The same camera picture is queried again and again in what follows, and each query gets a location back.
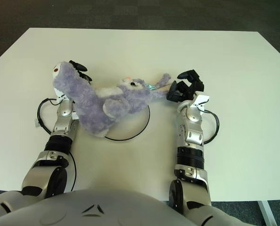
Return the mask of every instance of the purple stuffed animal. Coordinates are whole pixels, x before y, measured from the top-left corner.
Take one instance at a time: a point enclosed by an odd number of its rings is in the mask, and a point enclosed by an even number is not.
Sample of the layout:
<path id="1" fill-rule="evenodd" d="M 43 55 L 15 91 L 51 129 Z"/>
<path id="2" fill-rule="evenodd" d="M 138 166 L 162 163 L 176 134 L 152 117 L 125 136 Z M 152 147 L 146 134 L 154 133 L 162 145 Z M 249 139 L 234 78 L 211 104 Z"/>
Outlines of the purple stuffed animal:
<path id="1" fill-rule="evenodd" d="M 69 99 L 75 101 L 76 114 L 81 125 L 91 134 L 104 137 L 109 128 L 128 113 L 139 112 L 153 98 L 165 97 L 168 90 L 157 90 L 170 80 L 169 74 L 151 90 L 141 79 L 127 77 L 116 87 L 94 89 L 81 78 L 72 64 L 57 64 L 58 73 L 53 85 Z"/>

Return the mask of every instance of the wire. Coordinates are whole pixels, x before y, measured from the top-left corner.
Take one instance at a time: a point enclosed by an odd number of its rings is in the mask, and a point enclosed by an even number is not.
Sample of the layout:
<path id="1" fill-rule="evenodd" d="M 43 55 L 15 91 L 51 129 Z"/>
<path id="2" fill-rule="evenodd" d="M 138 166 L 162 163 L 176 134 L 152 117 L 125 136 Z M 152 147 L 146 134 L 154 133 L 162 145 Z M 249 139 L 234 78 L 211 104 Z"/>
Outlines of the wire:
<path id="1" fill-rule="evenodd" d="M 56 99 L 49 99 L 50 103 L 51 103 L 52 105 L 54 105 L 54 106 L 60 105 L 60 103 L 63 102 L 63 100 L 61 100 L 58 104 L 54 104 L 54 103 L 52 103 L 51 100 L 56 100 Z"/>
<path id="2" fill-rule="evenodd" d="M 46 103 L 47 101 L 50 101 L 50 103 L 51 103 L 52 105 L 54 105 L 54 106 L 59 105 L 59 104 L 63 101 L 63 100 L 61 100 L 58 104 L 54 104 L 54 103 L 52 103 L 51 100 L 56 100 L 56 99 L 54 99 L 54 98 L 46 98 L 46 99 L 44 99 L 44 100 L 40 103 L 40 105 L 39 105 L 38 108 L 37 108 L 37 120 L 38 120 L 38 123 L 39 123 L 39 125 L 40 125 L 41 127 L 43 127 L 43 129 L 44 129 L 49 135 L 51 134 L 51 131 L 45 126 L 44 122 L 43 122 L 42 119 L 41 119 L 41 106 L 42 106 L 44 103 Z M 72 188 L 71 188 L 71 191 L 73 191 L 73 188 L 74 188 L 74 185 L 75 185 L 75 182 L 76 182 L 76 177 L 77 177 L 77 170 L 76 170 L 75 159 L 74 159 L 74 157 L 73 157 L 73 155 L 72 155 L 71 152 L 69 152 L 69 154 L 70 154 L 71 157 L 72 157 L 72 160 L 73 160 L 73 163 L 74 163 L 74 170 L 75 170 L 74 182 L 73 182 L 73 185 L 72 185 Z"/>
<path id="3" fill-rule="evenodd" d="M 126 138 L 126 139 L 122 139 L 122 140 L 118 140 L 118 139 L 113 139 L 113 138 L 110 138 L 110 137 L 105 137 L 106 139 L 109 139 L 109 140 L 113 140 L 113 141 L 127 141 L 127 140 L 131 140 L 133 139 L 134 137 L 138 136 L 139 134 L 141 134 L 145 129 L 146 127 L 148 126 L 148 123 L 149 123 L 149 119 L 150 119 L 150 108 L 148 106 L 148 122 L 146 123 L 145 127 L 138 133 L 136 134 L 135 136 L 133 137 L 130 137 L 130 138 Z"/>
<path id="4" fill-rule="evenodd" d="M 72 188 L 71 188 L 71 191 L 73 191 L 73 188 L 74 188 L 74 185 L 75 185 L 75 181 L 76 181 L 76 177 L 77 177 L 77 170 L 76 170 L 76 163 L 75 163 L 75 159 L 72 155 L 71 152 L 69 152 L 69 154 L 71 155 L 72 157 L 72 160 L 73 160 L 73 163 L 74 163 L 74 170 L 75 170 L 75 176 L 74 176 L 74 182 L 73 182 L 73 185 L 72 185 Z"/>
<path id="5" fill-rule="evenodd" d="M 37 108 L 37 120 L 38 120 L 38 123 L 39 123 L 39 125 L 40 125 L 41 127 L 43 127 L 43 129 L 44 129 L 47 133 L 49 133 L 49 134 L 51 134 L 51 131 L 45 126 L 44 122 L 43 122 L 42 119 L 41 119 L 41 106 L 42 106 L 44 103 L 46 103 L 47 101 L 51 101 L 51 100 L 56 100 L 56 99 L 49 99 L 49 98 L 46 98 L 46 99 L 44 99 L 44 100 L 40 103 L 40 105 L 39 105 L 38 108 Z"/>
<path id="6" fill-rule="evenodd" d="M 202 104 L 205 104 L 205 103 L 207 103 L 209 100 L 207 100 L 206 102 L 202 102 L 202 103 L 200 103 L 200 104 L 198 104 L 198 106 L 197 106 L 197 109 L 199 110 L 199 111 L 201 111 L 201 112 L 204 112 L 204 113 L 208 113 L 208 114 L 212 114 L 212 116 L 214 116 L 214 118 L 215 118 L 215 122 L 216 122 L 216 129 L 215 129 L 215 133 L 212 135 L 212 137 L 210 137 L 207 141 L 204 141 L 204 144 L 206 145 L 206 144 L 208 144 L 208 143 L 210 143 L 211 141 L 213 141 L 213 139 L 216 137 L 216 135 L 217 135 L 217 133 L 219 132 L 219 129 L 220 129 L 220 120 L 219 120 L 219 118 L 217 117 L 217 115 L 215 114 L 215 113 L 213 113 L 213 112 L 211 112 L 211 111 L 209 111 L 209 110 L 201 110 L 200 108 L 199 108 L 199 106 L 200 105 L 202 105 Z"/>

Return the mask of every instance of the gray carpet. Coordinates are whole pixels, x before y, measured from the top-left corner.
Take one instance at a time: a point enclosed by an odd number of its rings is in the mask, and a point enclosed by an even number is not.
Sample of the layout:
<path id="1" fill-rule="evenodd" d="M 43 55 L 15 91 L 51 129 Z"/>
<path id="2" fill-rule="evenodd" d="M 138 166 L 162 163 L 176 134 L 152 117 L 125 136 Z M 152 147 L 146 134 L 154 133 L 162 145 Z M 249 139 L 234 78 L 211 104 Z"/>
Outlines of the gray carpet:
<path id="1" fill-rule="evenodd" d="M 29 27 L 258 31 L 280 52 L 280 0 L 0 0 L 0 56 Z M 213 205 L 263 224 L 257 202 Z"/>

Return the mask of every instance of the table leg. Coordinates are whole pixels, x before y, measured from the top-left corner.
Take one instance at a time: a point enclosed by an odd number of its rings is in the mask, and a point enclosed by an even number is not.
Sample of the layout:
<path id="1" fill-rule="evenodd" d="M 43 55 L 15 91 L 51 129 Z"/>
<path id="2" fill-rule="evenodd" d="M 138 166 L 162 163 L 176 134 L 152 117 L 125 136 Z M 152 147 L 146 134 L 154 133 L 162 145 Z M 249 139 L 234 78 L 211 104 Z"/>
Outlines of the table leg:
<path id="1" fill-rule="evenodd" d="M 267 226 L 277 226 L 272 210 L 267 200 L 257 201 Z"/>

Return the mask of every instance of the white table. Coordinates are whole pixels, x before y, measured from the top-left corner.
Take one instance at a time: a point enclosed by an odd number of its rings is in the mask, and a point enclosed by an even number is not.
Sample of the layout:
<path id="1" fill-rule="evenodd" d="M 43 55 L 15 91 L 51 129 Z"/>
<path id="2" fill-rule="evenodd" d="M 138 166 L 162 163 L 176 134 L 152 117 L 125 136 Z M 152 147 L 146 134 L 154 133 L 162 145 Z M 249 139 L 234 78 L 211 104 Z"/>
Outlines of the white table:
<path id="1" fill-rule="evenodd" d="M 55 97 L 51 69 L 85 65 L 93 86 L 126 76 L 156 82 L 195 69 L 218 114 L 220 132 L 205 146 L 212 201 L 280 199 L 280 54 L 257 32 L 129 31 L 30 28 L 0 57 L 0 190 L 19 190 L 49 136 L 36 128 L 39 102 Z M 146 130 L 128 142 L 78 129 L 72 153 L 75 189 L 118 187 L 168 199 L 176 162 L 177 103 L 151 103 Z M 51 128 L 56 107 L 42 117 Z M 214 132 L 204 115 L 206 136 Z M 73 181 L 73 166 L 67 168 Z"/>

